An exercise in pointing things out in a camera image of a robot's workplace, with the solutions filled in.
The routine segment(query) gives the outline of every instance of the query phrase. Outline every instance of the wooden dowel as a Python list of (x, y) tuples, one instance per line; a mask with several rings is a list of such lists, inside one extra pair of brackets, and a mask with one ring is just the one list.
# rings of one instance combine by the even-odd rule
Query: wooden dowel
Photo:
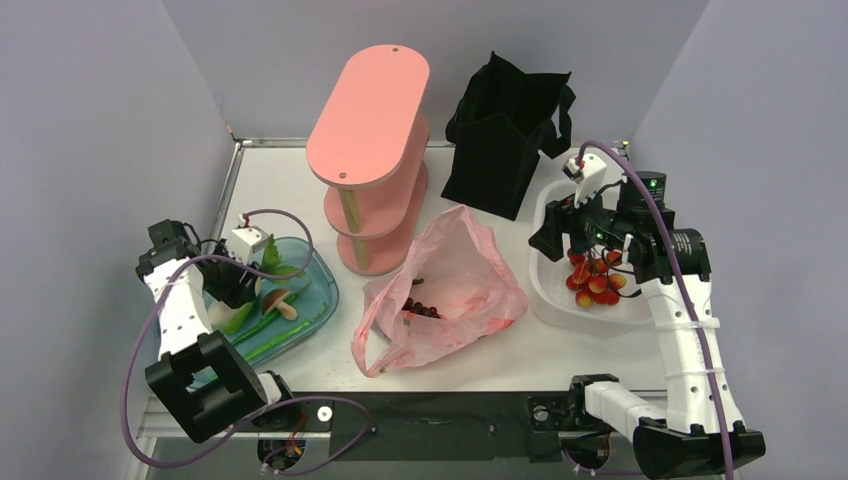
[(371, 258), (368, 255), (368, 245), (365, 240), (353, 239), (353, 253), (356, 254), (356, 264), (360, 270), (368, 270), (371, 265)]
[(359, 203), (356, 201), (356, 193), (353, 190), (339, 189), (339, 198), (342, 201), (342, 210), (345, 213), (347, 228), (350, 233), (362, 231), (362, 217), (359, 216)]

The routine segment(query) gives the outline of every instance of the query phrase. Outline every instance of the green vegetable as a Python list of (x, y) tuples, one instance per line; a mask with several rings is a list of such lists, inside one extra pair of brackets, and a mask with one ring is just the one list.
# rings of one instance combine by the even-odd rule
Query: green vegetable
[(223, 332), (225, 335), (232, 335), (238, 332), (242, 325), (244, 325), (244, 321), (247, 320), (247, 316), (250, 315), (250, 311), (253, 310), (253, 305), (255, 303), (255, 301), (245, 303), (241, 306), (241, 308), (236, 310), (236, 313), (233, 314), (233, 318), (231, 318), (229, 322), (221, 326), (221, 332)]
[(267, 342), (263, 343), (262, 345), (256, 347), (255, 349), (251, 350), (250, 352), (248, 352), (247, 355), (244, 356), (244, 359), (247, 360), (248, 363), (249, 363), (251, 360), (261, 356), (263, 353), (267, 352), (268, 350), (276, 348), (279, 344), (281, 344), (281, 343), (285, 342), (286, 340), (289, 340), (290, 338), (294, 337), (295, 335), (297, 335), (299, 332), (303, 331), (303, 329), (305, 329), (309, 325), (312, 325), (313, 323), (317, 322), (321, 317), (324, 316), (325, 313), (327, 313), (327, 310), (329, 310), (329, 308), (330, 308), (330, 306), (327, 305), (327, 302), (324, 302), (322, 305), (324, 306), (324, 308), (321, 309), (321, 312), (319, 312), (318, 315), (315, 315), (310, 320), (304, 321), (300, 325), (294, 327), (293, 329), (291, 329), (287, 332), (283, 332), (283, 333), (269, 339)]
[[(303, 292), (307, 288), (309, 288), (310, 285), (312, 285), (312, 280), (306, 282), (306, 285), (301, 287), (300, 290), (298, 290), (298, 291), (292, 293), (291, 295), (289, 295), (288, 297), (286, 297), (286, 299), (284, 301), (286, 303), (288, 303), (289, 305), (293, 305), (294, 302), (303, 294)], [(255, 337), (259, 332), (268, 328), (268, 326), (271, 325), (272, 323), (274, 323), (274, 320), (276, 320), (279, 317), (280, 317), (280, 311), (279, 310), (277, 310), (276, 308), (271, 310), (264, 317), (262, 317), (262, 320), (260, 320), (259, 323), (254, 325), (253, 328), (242, 333), (241, 335), (238, 336), (238, 338), (233, 340), (233, 346), (235, 347), (236, 345), (244, 343), (247, 340)]]
[[(271, 275), (291, 275), (292, 273), (294, 273), (296, 271), (297, 271), (297, 267), (293, 267), (291, 265), (278, 265), (274, 268), (268, 269), (267, 273), (270, 273)], [(304, 275), (306, 275), (305, 271), (298, 273), (297, 277), (302, 278)], [(277, 284), (282, 284), (282, 283), (288, 283), (289, 280), (290, 279), (271, 280), (271, 281), (274, 282), (274, 283), (277, 283)]]
[(274, 235), (271, 234), (268, 246), (265, 247), (265, 251), (262, 253), (262, 266), (259, 269), (263, 272), (267, 272), (276, 268), (282, 261), (283, 257), (280, 256), (280, 250), (277, 249), (276, 242), (274, 241)]
[(300, 325), (294, 327), (293, 329), (291, 329), (287, 332), (283, 332), (283, 333), (271, 338), (267, 342), (256, 347), (255, 349), (251, 350), (247, 355), (244, 356), (244, 359), (247, 360), (248, 363), (249, 363), (251, 360), (262, 355), (263, 353), (267, 352), (268, 350), (271, 350), (272, 348), (275, 348), (277, 345), (279, 345), (279, 344), (285, 342), (286, 340), (292, 338), (298, 332), (300, 332), (304, 328), (308, 327), (309, 325), (312, 325), (312, 322), (307, 320), (307, 321), (301, 323)]

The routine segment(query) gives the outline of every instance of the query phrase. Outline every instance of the screw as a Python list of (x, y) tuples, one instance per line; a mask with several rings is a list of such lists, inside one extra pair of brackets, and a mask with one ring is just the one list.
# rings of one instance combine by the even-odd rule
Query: screw
[(333, 418), (332, 408), (323, 406), (318, 409), (318, 420), (322, 422), (329, 422), (331, 418)]
[(544, 405), (539, 405), (533, 409), (533, 419), (537, 422), (544, 422), (548, 419), (548, 409)]

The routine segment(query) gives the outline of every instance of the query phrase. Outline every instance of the white wall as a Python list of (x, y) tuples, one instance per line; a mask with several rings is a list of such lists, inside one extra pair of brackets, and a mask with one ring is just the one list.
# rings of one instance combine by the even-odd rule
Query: white wall
[(231, 145), (159, 0), (3, 2), (0, 477), (125, 478), (133, 268), (148, 225), (211, 229)]
[(706, 237), (722, 356), (768, 452), (746, 479), (848, 477), (848, 2), (713, 0), (633, 140)]
[(239, 137), (306, 137), (347, 59), (421, 52), (432, 138), (491, 50), (528, 72), (574, 71), (575, 138), (629, 138), (708, 0), (164, 0)]

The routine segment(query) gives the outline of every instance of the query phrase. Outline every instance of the pink oval shelf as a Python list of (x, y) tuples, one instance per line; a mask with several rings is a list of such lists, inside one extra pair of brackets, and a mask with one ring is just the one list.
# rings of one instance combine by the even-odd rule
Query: pink oval shelf
[(415, 188), (412, 191), (412, 198), (409, 201), (409, 208), (406, 211), (406, 216), (403, 217), (403, 221), (389, 234), (364, 242), (370, 258), (367, 268), (362, 269), (357, 263), (354, 242), (360, 240), (353, 240), (344, 235), (339, 235), (336, 239), (336, 249), (339, 251), (339, 257), (341, 257), (342, 263), (347, 268), (360, 275), (383, 275), (384, 273), (391, 272), (403, 263), (406, 259), (409, 245), (412, 243), (412, 238), (415, 235), (415, 223), (418, 220), (418, 212), (421, 210), (421, 204), (424, 202), (424, 192), (427, 190), (427, 178), (427, 164), (422, 163), (421, 169), (418, 171), (418, 178), (415, 181)]
[(338, 189), (327, 189), (324, 214), (330, 225), (342, 235), (362, 240), (385, 235), (397, 228), (406, 215), (419, 167), (424, 168), (421, 160), (429, 137), (427, 119), (418, 114), (397, 172), (375, 187), (355, 190), (361, 212), (362, 228), (359, 232), (353, 233), (348, 227)]
[(430, 125), (419, 112), (430, 67), (418, 52), (379, 45), (345, 65), (306, 143), (330, 186), (324, 214), (342, 263), (381, 275), (403, 263), (427, 189)]
[(427, 60), (400, 45), (354, 55), (306, 143), (312, 172), (347, 190), (389, 178), (400, 165), (429, 76)]

